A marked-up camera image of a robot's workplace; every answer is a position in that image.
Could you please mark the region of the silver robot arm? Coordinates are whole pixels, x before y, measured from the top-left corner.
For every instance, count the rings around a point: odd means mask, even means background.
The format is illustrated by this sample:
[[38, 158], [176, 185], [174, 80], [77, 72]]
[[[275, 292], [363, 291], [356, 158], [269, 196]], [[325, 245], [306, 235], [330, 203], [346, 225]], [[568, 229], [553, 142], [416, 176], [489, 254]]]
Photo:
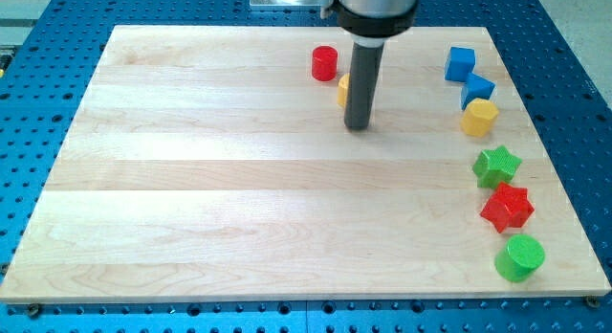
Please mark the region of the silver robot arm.
[[320, 17], [335, 14], [338, 25], [364, 48], [379, 48], [414, 22], [418, 0], [327, 0]]

